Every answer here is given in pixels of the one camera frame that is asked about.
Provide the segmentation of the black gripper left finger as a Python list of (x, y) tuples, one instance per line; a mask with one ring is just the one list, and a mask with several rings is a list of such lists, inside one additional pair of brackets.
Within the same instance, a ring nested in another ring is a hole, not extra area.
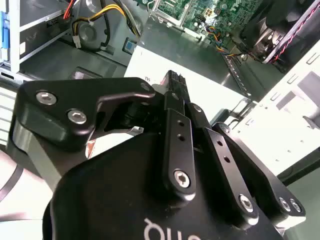
[(153, 194), (190, 202), (196, 171), (185, 79), (30, 81), (17, 92), (13, 157), (27, 156), (51, 189), (86, 199)]

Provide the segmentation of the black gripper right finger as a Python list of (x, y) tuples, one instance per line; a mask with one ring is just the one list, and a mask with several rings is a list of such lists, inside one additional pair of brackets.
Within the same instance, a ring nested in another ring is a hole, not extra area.
[(207, 176), (217, 180), (216, 200), (232, 225), (247, 230), (265, 215), (275, 228), (286, 230), (306, 220), (300, 201), (228, 125), (210, 125), (194, 103), (186, 105), (186, 115), (204, 151)]

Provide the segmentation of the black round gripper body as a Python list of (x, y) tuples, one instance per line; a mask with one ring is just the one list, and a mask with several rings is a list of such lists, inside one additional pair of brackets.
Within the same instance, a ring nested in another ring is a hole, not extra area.
[(45, 240), (279, 240), (263, 214), (250, 228), (230, 223), (214, 164), (195, 153), (196, 195), (171, 199), (161, 183), (158, 137), (127, 140), (62, 177), (43, 216)]

